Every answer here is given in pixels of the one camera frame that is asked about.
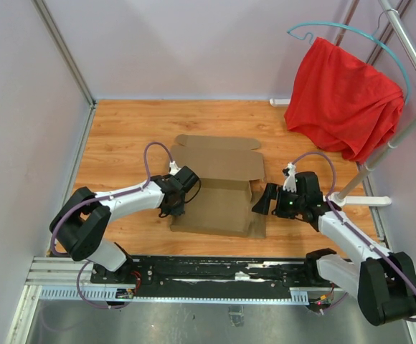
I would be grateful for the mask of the brown cardboard box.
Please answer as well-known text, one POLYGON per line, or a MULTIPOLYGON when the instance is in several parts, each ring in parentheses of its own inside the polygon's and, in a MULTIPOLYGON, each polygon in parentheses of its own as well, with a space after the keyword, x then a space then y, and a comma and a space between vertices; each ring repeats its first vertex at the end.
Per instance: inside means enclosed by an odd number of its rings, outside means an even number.
POLYGON ((255 138, 180 134, 171 154, 201 179, 199 193, 174 216, 170 230, 195 234, 264 239, 265 217, 252 212, 262 191, 252 185, 265 179, 263 155, 255 138))

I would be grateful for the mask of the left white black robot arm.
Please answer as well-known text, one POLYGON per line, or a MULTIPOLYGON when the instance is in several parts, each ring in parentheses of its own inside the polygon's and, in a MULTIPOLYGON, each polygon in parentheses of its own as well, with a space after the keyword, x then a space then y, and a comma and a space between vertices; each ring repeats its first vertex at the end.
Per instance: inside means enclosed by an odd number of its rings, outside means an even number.
POLYGON ((184 166, 114 191, 94 193, 87 187, 79 188, 50 223, 51 249, 58 242, 73 261, 93 262, 104 267, 114 282, 127 282, 132 266, 124 250, 104 238, 108 225, 150 209, 158 209, 161 218, 181 216, 193 199, 187 194, 193 188, 199 191, 201 186, 201 179, 184 166))

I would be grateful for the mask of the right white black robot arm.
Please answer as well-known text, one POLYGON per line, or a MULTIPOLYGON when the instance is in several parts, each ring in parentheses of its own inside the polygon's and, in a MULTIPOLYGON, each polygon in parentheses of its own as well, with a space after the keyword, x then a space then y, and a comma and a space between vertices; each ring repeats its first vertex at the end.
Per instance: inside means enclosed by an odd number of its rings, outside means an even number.
POLYGON ((416 323, 416 274, 410 256, 382 247, 355 226, 323 196, 314 172, 286 173, 283 186, 267 184, 252 211, 306 222, 347 255, 343 259, 332 249, 309 253, 304 280, 313 287, 333 282, 357 300, 374 326, 396 320, 416 323))

